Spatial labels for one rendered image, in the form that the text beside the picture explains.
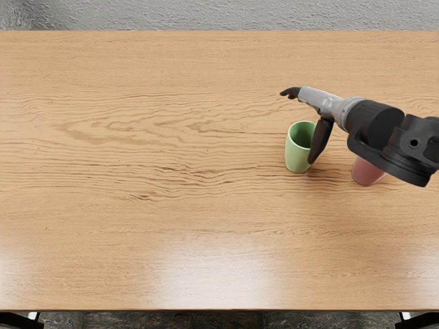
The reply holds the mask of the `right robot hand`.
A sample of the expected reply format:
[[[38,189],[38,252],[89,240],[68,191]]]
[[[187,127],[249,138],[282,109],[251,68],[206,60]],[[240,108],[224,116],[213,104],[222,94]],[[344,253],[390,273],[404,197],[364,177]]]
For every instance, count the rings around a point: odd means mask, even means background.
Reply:
[[[280,92],[280,96],[297,99],[312,107],[320,116],[311,140],[307,162],[312,165],[327,146],[333,125],[336,123],[346,130],[346,118],[361,97],[342,98],[326,91],[309,86],[291,87]]]

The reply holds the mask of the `pink cup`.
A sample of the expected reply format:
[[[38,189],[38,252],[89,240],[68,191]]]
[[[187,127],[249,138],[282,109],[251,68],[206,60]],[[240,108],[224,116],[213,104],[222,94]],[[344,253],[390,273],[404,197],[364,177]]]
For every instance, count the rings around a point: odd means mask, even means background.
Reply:
[[[372,186],[384,178],[387,173],[357,156],[353,163],[352,178],[362,186]]]

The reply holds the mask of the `green cup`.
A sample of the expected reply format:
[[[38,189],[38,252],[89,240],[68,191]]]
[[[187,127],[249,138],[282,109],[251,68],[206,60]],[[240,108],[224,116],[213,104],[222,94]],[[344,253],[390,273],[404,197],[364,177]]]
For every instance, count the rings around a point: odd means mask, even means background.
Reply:
[[[304,173],[310,167],[307,159],[315,126],[311,121],[297,121],[287,131],[285,166],[292,173]]]

